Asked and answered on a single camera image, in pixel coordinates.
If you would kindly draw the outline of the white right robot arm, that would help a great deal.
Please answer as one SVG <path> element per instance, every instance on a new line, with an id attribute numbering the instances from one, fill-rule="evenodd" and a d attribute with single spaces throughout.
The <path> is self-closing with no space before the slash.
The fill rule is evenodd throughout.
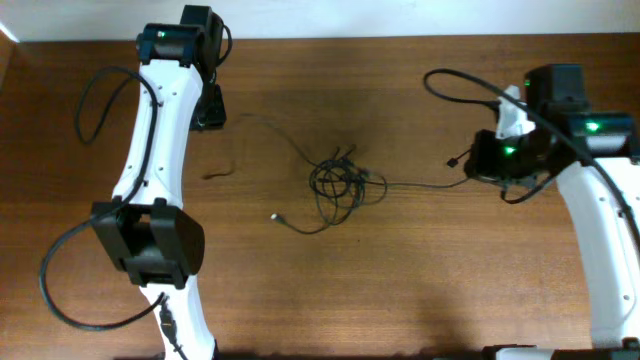
<path id="1" fill-rule="evenodd" d="M 525 76 L 526 99 L 500 93 L 495 130 L 481 130 L 464 166 L 474 180 L 532 194 L 556 183 L 577 235 L 591 306 L 586 350 L 494 345 L 486 359 L 639 356 L 639 137 L 633 118 L 594 112 L 576 64 Z"/>

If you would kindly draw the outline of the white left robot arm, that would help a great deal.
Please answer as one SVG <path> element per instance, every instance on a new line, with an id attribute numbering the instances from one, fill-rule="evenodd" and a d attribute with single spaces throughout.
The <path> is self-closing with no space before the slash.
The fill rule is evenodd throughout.
<path id="1" fill-rule="evenodd" d="M 224 23 L 187 5 L 177 24 L 149 23 L 138 35 L 137 116 L 125 167 L 109 202 L 92 206 L 93 229 L 115 268 L 153 305 L 168 359 L 212 359 L 197 274 L 202 226 L 183 210 L 182 174 L 193 129 L 225 120 L 215 82 Z"/>

